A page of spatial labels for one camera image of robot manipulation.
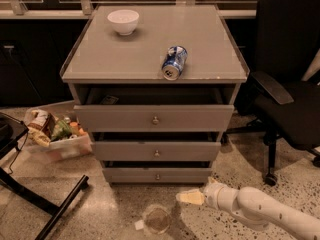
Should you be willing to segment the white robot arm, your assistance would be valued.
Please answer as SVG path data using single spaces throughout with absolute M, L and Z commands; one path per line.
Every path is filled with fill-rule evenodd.
M 299 187 L 289 191 L 289 194 L 300 197 L 301 202 L 302 197 L 309 197 L 311 192 L 302 193 L 302 188 Z M 265 230 L 272 223 L 297 240 L 319 240 L 320 237 L 319 215 L 310 206 L 314 197 L 306 201 L 310 206 L 309 211 L 302 207 L 302 202 L 299 209 L 294 209 L 259 189 L 234 189 L 210 178 L 202 191 L 192 189 L 180 192 L 176 199 L 181 203 L 206 204 L 215 210 L 227 212 L 252 230 Z

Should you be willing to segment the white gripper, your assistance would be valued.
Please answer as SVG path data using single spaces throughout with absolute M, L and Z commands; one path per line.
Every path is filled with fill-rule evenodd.
M 236 189 L 218 183 L 213 177 L 208 177 L 208 183 L 203 193 L 199 189 L 182 191 L 176 195 L 176 199 L 183 203 L 203 205 L 205 197 L 205 203 L 216 210 L 234 212 L 238 209 Z

